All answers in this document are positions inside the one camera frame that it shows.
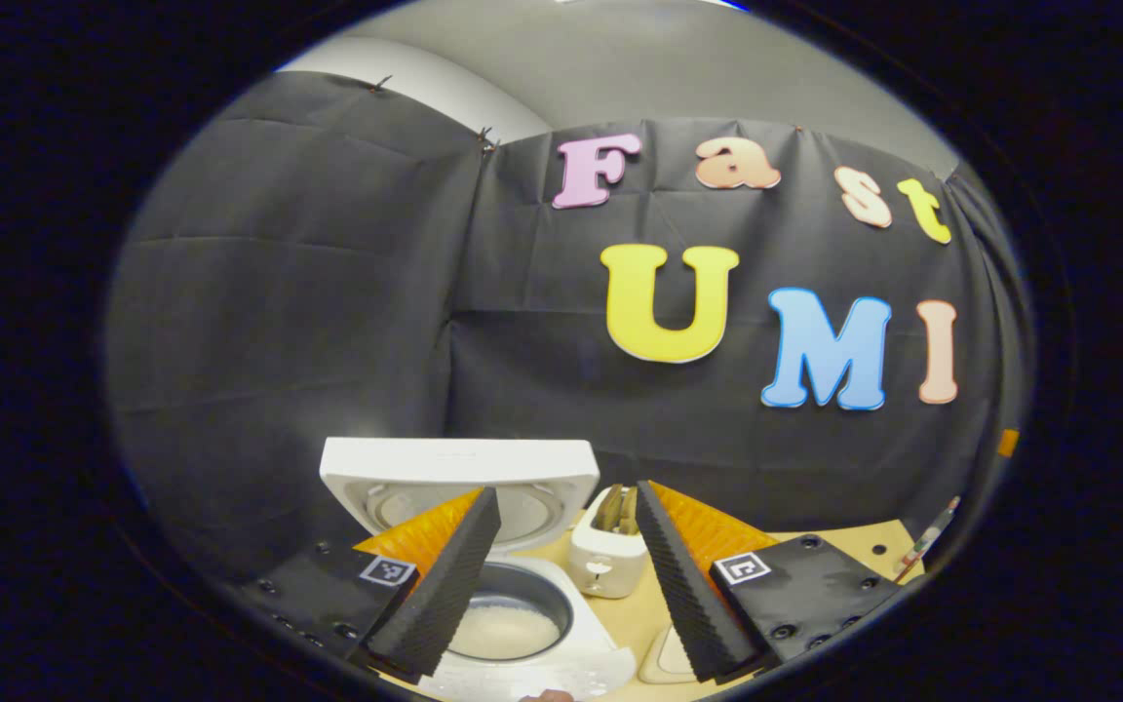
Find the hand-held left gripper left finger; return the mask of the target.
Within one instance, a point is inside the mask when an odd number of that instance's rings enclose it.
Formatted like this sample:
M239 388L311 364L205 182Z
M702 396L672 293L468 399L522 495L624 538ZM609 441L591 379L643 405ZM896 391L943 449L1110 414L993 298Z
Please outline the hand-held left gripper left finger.
M419 683L440 666L500 526L495 487L477 487L348 550L298 551L230 590L329 659Z

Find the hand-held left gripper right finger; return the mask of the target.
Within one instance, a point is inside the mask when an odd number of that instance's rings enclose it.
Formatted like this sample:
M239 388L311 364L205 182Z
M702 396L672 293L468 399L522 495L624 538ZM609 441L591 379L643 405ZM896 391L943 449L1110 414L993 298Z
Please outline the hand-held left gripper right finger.
M701 683L785 665L900 592L820 534L775 538L654 481L637 494L639 532Z

